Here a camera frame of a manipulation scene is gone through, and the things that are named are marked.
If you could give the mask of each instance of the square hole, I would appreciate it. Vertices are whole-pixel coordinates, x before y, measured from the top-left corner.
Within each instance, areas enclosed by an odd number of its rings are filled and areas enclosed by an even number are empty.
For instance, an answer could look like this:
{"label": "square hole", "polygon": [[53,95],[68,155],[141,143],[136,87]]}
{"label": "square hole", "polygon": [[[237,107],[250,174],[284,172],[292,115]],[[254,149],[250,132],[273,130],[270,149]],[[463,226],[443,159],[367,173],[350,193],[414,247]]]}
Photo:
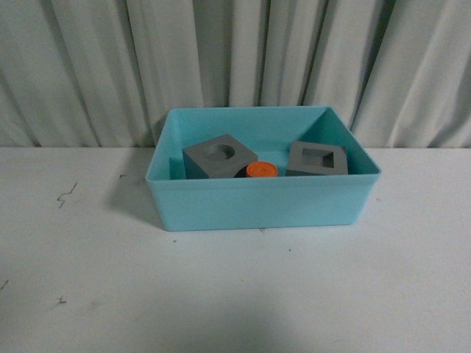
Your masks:
{"label": "square hole", "polygon": [[321,149],[302,149],[301,162],[305,165],[333,168],[333,152]]}

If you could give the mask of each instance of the gray cube block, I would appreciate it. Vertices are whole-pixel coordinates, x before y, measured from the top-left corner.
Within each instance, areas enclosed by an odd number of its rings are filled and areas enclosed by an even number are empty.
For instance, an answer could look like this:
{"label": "gray cube block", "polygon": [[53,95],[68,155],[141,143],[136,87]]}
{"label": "gray cube block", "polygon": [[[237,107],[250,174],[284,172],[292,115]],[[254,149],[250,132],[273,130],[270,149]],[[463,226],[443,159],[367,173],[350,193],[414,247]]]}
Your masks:
{"label": "gray cube block", "polygon": [[183,149],[187,179],[233,178],[257,160],[254,152],[229,134]]}
{"label": "gray cube block", "polygon": [[345,148],[293,141],[286,176],[348,174]]}

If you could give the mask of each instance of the light blue plastic bin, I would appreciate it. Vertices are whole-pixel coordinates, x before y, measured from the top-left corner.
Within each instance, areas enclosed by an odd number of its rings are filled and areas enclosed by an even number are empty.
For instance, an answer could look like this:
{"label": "light blue plastic bin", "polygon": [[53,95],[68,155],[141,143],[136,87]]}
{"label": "light blue plastic bin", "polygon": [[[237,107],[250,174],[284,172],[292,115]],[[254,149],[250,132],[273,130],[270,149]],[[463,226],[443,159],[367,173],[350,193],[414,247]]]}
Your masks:
{"label": "light blue plastic bin", "polygon": [[[182,149],[231,134],[276,178],[185,178]],[[345,146],[348,175],[284,176],[291,142]],[[380,169],[329,107],[174,109],[146,180],[166,230],[306,227],[352,224]]]}

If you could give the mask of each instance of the scuff mark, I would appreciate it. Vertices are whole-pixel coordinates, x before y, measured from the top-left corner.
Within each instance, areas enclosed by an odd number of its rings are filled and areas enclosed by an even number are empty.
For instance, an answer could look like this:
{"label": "scuff mark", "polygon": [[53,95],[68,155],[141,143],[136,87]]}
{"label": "scuff mark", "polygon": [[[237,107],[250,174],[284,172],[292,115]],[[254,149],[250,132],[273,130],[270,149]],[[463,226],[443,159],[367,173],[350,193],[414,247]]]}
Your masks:
{"label": "scuff mark", "polygon": [[65,204],[65,200],[62,200],[62,196],[65,196],[65,195],[70,195],[71,193],[74,192],[74,189],[75,187],[77,186],[78,182],[75,183],[74,187],[72,188],[72,190],[70,190],[68,193],[63,193],[62,195],[60,195],[57,200],[60,202],[60,206],[59,208],[62,208],[62,206]]}
{"label": "scuff mark", "polygon": [[10,280],[7,279],[7,281],[2,285],[2,287],[0,288],[0,290],[3,290],[3,288],[5,288],[5,285],[7,285],[8,281],[10,281]]}

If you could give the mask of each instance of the round hole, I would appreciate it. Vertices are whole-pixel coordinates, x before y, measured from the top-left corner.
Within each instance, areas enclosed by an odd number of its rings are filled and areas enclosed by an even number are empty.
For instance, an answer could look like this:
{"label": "round hole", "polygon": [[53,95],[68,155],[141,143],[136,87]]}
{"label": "round hole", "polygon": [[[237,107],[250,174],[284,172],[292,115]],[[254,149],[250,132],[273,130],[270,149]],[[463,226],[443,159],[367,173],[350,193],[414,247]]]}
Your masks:
{"label": "round hole", "polygon": [[229,160],[236,151],[229,145],[216,144],[206,148],[209,160]]}

